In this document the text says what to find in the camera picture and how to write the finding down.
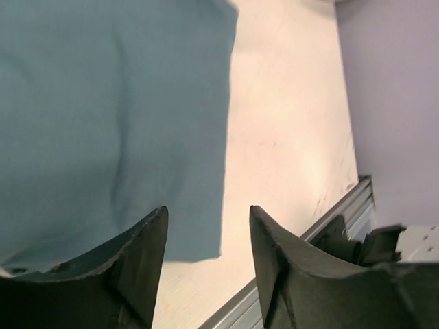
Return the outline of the teal blue t shirt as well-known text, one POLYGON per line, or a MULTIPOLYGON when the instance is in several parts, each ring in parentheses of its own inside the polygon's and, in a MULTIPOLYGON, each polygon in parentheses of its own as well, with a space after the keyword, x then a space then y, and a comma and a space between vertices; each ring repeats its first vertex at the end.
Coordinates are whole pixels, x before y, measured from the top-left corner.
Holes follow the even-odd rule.
POLYGON ((165 258, 218 258, 227 1, 1 2, 1 267, 47 271, 169 209, 165 258))

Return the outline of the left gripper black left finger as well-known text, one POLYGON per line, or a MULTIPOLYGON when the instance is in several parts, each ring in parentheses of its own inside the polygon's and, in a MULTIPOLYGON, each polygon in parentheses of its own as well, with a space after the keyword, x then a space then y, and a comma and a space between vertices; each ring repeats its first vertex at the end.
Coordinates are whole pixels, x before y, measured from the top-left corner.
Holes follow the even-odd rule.
POLYGON ((2 328, 151 328, 168 231, 162 206, 47 273, 1 279, 2 328))

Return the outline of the aluminium table edge rail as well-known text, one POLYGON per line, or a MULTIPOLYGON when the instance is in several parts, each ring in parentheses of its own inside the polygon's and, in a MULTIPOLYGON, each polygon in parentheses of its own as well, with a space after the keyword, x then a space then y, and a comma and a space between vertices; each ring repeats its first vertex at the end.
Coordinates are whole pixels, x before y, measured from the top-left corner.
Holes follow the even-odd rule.
MULTIPOLYGON (((358 184, 317 220, 298 240, 308 248, 323 248, 329 237, 363 241, 375 228, 375 202, 372 178, 361 176, 358 184)), ((257 280, 253 279, 216 313, 202 328, 262 328, 257 280)))

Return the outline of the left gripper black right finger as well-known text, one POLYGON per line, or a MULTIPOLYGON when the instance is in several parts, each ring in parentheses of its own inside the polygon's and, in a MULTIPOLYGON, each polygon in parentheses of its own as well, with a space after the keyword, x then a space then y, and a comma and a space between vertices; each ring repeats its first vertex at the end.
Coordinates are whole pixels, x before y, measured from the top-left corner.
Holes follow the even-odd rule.
POLYGON ((308 248, 260 206, 250 235, 265 328, 437 328, 438 264, 361 267, 308 248))

